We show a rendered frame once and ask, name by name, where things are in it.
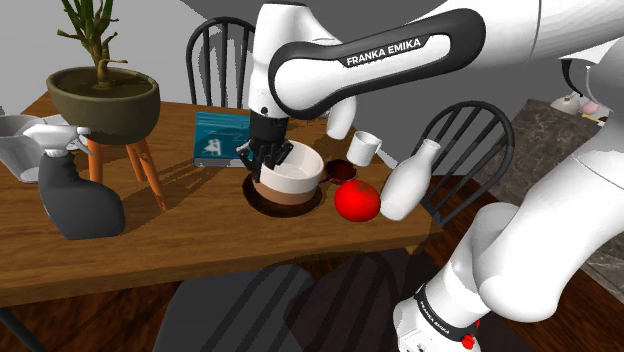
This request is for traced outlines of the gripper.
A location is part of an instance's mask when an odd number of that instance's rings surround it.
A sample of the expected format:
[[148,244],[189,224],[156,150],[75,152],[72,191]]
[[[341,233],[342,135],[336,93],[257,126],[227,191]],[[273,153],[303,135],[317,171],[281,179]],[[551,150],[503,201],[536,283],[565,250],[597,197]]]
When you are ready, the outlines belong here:
[[[264,159],[265,165],[274,169],[292,151],[292,143],[284,140],[287,125],[288,118],[271,118],[251,112],[250,140],[238,146],[236,152],[255,182],[260,181]],[[271,145],[267,155],[266,145]]]

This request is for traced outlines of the white and brown bowl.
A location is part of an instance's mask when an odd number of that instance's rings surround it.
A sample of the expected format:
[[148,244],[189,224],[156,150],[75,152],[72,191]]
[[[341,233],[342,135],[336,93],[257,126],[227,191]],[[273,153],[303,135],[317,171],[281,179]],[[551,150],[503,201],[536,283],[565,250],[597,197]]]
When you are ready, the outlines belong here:
[[281,205],[299,205],[310,200],[316,192],[324,160],[313,148],[291,141],[293,149],[285,160],[273,169],[263,165],[255,190],[265,199]]

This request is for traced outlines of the teal book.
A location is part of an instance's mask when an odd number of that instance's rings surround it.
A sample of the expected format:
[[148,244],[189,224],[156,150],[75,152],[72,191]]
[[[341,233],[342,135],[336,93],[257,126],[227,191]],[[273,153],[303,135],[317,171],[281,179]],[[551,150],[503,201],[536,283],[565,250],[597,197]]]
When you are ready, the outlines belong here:
[[249,140],[250,118],[197,112],[193,161],[196,167],[242,167],[237,148]]

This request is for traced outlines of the dark brown round plate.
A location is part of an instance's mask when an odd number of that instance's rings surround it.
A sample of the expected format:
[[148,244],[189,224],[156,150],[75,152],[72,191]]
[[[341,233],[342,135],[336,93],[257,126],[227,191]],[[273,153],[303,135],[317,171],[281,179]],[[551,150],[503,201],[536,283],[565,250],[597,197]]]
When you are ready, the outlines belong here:
[[254,187],[253,180],[247,175],[242,183],[242,191],[247,202],[258,212],[271,217],[296,217],[306,214],[317,207],[322,200],[322,192],[316,187],[312,197],[304,203],[297,205],[283,205],[264,198]]

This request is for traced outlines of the dark red small cup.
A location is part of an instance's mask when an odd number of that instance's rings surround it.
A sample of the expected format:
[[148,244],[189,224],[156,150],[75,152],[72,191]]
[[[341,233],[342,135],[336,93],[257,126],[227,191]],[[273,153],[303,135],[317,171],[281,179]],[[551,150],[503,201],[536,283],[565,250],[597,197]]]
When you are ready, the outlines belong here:
[[326,176],[319,181],[320,184],[330,182],[337,185],[342,185],[350,180],[353,180],[357,176],[357,170],[355,166],[343,159],[336,159],[329,161],[324,168]]

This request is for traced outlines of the white mug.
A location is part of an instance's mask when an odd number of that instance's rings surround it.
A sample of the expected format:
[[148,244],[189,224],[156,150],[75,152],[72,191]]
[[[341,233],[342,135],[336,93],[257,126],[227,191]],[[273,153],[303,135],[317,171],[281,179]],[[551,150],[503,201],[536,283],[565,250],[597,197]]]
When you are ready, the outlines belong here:
[[346,158],[356,166],[366,167],[380,150],[382,140],[375,135],[356,131],[348,148]]

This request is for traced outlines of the red tomato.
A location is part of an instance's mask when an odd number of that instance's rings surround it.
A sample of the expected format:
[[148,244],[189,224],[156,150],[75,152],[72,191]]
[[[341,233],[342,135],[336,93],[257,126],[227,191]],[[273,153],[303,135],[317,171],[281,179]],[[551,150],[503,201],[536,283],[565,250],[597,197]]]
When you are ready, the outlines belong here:
[[346,220],[366,222],[380,211],[381,200],[377,190],[361,180],[344,183],[335,193],[334,205]]

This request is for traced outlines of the black spindle chair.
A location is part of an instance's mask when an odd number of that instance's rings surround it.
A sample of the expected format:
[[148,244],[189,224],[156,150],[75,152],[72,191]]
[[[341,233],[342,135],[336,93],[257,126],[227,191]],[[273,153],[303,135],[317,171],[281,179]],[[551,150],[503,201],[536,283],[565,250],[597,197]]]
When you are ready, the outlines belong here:
[[[451,168],[442,176],[442,178],[435,184],[435,186],[426,193],[426,195],[420,201],[420,204],[424,209],[432,216],[433,220],[440,226],[444,227],[450,220],[452,220],[457,214],[461,213],[465,208],[471,205],[475,200],[486,193],[492,186],[494,186],[508,170],[515,151],[515,132],[511,125],[511,122],[505,115],[505,113],[493,104],[484,101],[463,101],[451,106],[448,106],[440,113],[438,113],[432,121],[427,125],[423,134],[421,135],[418,143],[414,147],[412,156],[420,149],[427,139],[433,128],[443,119],[443,126],[438,134],[433,138],[434,142],[439,143],[442,138],[447,134],[448,129],[454,123],[458,115],[464,109],[471,109],[470,114],[462,122],[459,129],[450,138],[449,143],[444,149],[435,157],[432,164],[431,171],[434,172],[441,162],[446,158],[449,152],[457,145],[460,138],[466,132],[468,127],[474,122],[476,117],[483,111],[487,111],[492,114],[492,118],[488,124],[480,130],[480,133],[470,142],[467,148],[464,149],[460,157],[453,163]],[[446,186],[447,182],[451,179],[454,172],[459,169],[460,166],[468,159],[468,157],[476,151],[476,149],[482,144],[485,138],[489,135],[493,129],[500,125],[503,129],[503,134],[496,141],[496,143],[487,151],[487,153],[458,181],[451,189],[448,189],[445,196],[437,203],[433,204],[433,198]],[[498,169],[495,173],[476,191],[468,196],[462,203],[456,208],[451,210],[447,215],[441,214],[441,209],[449,202],[449,200],[456,195],[461,188],[463,188],[476,173],[484,168],[484,166],[502,149],[504,149],[503,160],[500,162]]]
[[254,34],[254,25],[228,16],[206,20],[193,31],[185,52],[192,104],[198,103],[198,72],[206,105],[246,108],[247,68]]

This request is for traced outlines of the wooden table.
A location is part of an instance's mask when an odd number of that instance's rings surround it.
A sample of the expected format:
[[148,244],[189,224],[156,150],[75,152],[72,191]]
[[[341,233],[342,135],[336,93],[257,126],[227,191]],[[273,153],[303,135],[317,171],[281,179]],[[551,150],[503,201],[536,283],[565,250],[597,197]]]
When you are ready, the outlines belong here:
[[258,212],[243,194],[245,169],[194,165],[197,111],[193,104],[163,103],[148,136],[161,198],[136,178],[124,148],[101,150],[103,181],[121,197],[126,215],[125,231],[116,237],[64,238],[37,187],[0,163],[0,307],[18,316],[47,352],[92,351],[66,337],[95,313],[99,298],[275,263],[413,246],[440,234],[423,208],[400,222],[383,216],[349,222],[335,210],[331,183],[302,216]]

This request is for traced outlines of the white bottle vase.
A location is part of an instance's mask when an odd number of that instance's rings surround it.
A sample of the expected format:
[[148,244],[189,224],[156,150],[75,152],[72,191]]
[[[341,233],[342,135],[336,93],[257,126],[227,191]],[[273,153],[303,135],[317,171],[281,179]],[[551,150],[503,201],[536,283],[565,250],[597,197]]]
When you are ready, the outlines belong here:
[[425,139],[417,152],[401,162],[390,174],[381,193],[381,214],[401,221],[422,200],[428,188],[432,163],[440,145]]

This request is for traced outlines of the potted plant on wooden legs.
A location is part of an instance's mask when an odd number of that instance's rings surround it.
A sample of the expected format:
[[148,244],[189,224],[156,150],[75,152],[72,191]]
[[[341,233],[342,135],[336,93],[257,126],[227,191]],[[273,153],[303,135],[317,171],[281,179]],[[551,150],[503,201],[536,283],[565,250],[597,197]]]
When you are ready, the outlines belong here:
[[88,127],[89,177],[103,181],[101,148],[126,148],[136,178],[148,181],[156,201],[167,210],[164,192],[146,138],[155,128],[160,116],[160,90],[151,77],[120,66],[110,54],[110,41],[104,32],[115,21],[113,0],[60,0],[74,32],[58,30],[64,38],[78,40],[88,52],[93,64],[72,67],[51,74],[46,85],[57,111],[71,125]]

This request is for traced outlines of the black spray bottle white head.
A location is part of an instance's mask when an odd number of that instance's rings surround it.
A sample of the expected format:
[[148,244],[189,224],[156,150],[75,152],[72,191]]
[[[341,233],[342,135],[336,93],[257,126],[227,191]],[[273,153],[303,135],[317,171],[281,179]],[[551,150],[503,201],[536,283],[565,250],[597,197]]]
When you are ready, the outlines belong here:
[[23,134],[43,150],[38,171],[40,199],[47,215],[68,240],[114,237],[126,225],[119,195],[109,187],[82,178],[68,145],[91,154],[80,141],[91,130],[75,125],[36,124]]

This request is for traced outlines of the white angular container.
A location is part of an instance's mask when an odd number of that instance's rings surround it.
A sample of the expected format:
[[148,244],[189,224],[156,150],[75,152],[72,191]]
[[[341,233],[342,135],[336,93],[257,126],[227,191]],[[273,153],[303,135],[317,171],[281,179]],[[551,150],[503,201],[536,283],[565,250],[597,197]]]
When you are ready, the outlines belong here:
[[91,155],[82,141],[91,129],[49,122],[30,115],[0,116],[0,161],[23,183],[45,187],[71,184],[79,179],[69,146]]

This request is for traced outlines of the dark marble counter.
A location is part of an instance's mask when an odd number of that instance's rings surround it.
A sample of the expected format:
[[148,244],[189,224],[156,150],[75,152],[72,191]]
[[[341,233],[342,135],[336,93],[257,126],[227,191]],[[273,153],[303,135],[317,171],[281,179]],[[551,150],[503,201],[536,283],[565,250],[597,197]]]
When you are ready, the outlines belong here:
[[[500,201],[520,205],[529,188],[593,137],[608,117],[606,108],[584,117],[558,111],[549,102],[527,100],[512,121],[512,163],[489,193]],[[624,303],[624,233],[599,247],[581,269]]]

